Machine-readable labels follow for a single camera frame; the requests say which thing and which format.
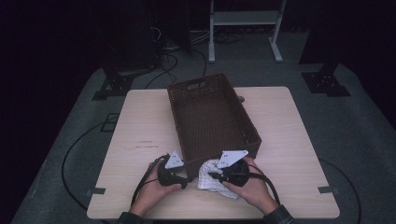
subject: black metal base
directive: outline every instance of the black metal base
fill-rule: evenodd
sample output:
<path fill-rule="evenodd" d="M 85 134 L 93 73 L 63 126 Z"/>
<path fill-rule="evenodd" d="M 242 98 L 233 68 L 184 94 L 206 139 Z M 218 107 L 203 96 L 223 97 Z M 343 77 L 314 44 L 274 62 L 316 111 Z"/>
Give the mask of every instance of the black metal base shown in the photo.
<path fill-rule="evenodd" d="M 311 93 L 326 93 L 329 97 L 350 96 L 345 86 L 340 86 L 333 76 L 323 76 L 319 72 L 302 73 Z"/>

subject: dark background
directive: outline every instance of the dark background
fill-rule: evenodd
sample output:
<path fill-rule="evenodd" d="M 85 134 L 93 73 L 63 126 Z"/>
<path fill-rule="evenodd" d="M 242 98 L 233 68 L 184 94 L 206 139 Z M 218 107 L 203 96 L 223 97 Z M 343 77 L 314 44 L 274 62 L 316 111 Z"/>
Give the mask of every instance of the dark background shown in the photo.
<path fill-rule="evenodd" d="M 157 1 L 166 6 L 166 1 Z M 153 9 L 153 1 L 147 2 Z M 189 17 L 191 29 L 208 28 L 209 1 L 176 2 L 184 6 L 179 13 Z M 236 2 L 235 9 L 273 9 L 278 4 L 251 0 Z M 323 63 L 332 50 L 357 74 L 394 127 L 395 4 L 289 0 L 282 24 L 287 32 L 311 28 L 301 63 Z M 194 10 L 186 12 L 185 6 Z M 227 1 L 216 1 L 216 6 L 225 8 Z M 2 223 L 14 216 L 80 91 L 119 37 L 109 9 L 108 0 L 1 1 Z"/>

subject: basket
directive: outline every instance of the basket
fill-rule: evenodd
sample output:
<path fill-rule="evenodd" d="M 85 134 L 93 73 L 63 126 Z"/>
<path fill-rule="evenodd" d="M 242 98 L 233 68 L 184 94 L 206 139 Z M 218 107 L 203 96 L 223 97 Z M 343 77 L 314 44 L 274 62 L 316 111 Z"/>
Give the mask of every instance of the basket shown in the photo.
<path fill-rule="evenodd" d="M 189 180 L 223 150 L 247 150 L 256 158 L 262 139 L 224 74 L 171 84 L 167 90 Z"/>

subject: wooden table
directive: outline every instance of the wooden table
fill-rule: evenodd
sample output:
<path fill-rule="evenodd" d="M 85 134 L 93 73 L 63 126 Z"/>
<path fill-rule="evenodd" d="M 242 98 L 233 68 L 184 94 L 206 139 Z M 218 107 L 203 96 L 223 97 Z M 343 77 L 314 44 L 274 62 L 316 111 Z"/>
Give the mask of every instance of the wooden table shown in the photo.
<path fill-rule="evenodd" d="M 285 87 L 235 88 L 262 144 L 255 162 L 276 186 L 280 201 L 297 218 L 335 218 L 340 212 L 290 91 Z M 166 90 L 128 93 L 88 208 L 90 218 L 118 218 L 128 211 L 134 190 L 150 162 L 176 150 L 181 154 Z M 262 218 L 243 199 L 199 190 L 194 179 L 150 210 L 152 219 Z"/>

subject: crumpled cloth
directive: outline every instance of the crumpled cloth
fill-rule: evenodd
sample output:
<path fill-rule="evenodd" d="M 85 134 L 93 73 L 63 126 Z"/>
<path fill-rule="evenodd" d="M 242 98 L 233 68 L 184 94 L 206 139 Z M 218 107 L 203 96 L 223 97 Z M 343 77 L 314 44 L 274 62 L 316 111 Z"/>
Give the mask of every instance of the crumpled cloth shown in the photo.
<path fill-rule="evenodd" d="M 207 189 L 210 191 L 216 191 L 225 197 L 237 199 L 238 195 L 229 189 L 225 188 L 218 179 L 212 178 L 209 173 L 222 174 L 222 170 L 217 167 L 219 160 L 209 160 L 202 164 L 199 169 L 198 189 Z"/>

